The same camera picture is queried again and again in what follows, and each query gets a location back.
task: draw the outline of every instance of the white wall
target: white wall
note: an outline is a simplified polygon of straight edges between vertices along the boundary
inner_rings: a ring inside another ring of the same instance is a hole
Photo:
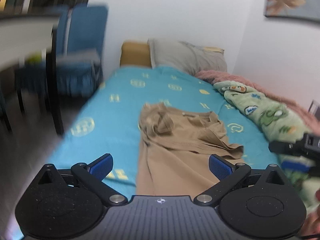
[[[308,108],[320,102],[320,25],[263,16],[265,0],[252,0],[234,74]]]
[[[224,48],[232,72],[251,0],[89,0],[107,3],[104,75],[119,67],[126,39],[172,38]]]

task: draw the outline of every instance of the silver screw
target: silver screw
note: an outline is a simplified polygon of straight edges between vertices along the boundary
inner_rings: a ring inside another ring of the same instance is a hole
[[[109,200],[113,203],[121,203],[125,200],[125,197],[119,194],[112,195]]]
[[[199,195],[197,200],[202,203],[208,203],[212,200],[212,197],[206,194]]]

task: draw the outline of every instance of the dark floor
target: dark floor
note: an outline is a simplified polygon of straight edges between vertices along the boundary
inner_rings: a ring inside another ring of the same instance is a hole
[[[39,107],[38,97],[23,95],[25,116],[19,109],[16,95],[7,101],[7,114],[12,134],[0,123],[0,239],[11,239],[16,229],[14,208],[47,157],[62,140],[55,132],[50,113]],[[65,130],[71,125],[83,99],[61,99]]]

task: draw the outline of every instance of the table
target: table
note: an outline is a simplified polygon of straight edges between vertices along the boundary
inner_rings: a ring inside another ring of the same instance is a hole
[[[48,98],[57,134],[64,133],[57,88],[56,28],[59,15],[0,15],[0,71],[46,49]]]

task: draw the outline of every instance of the brown garment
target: brown garment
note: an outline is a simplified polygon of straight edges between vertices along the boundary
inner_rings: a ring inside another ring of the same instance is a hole
[[[243,162],[239,160],[243,146],[228,143],[223,122],[214,112],[146,104],[139,125],[138,195],[190,195],[193,199],[219,182],[209,170],[211,154],[231,163]]]

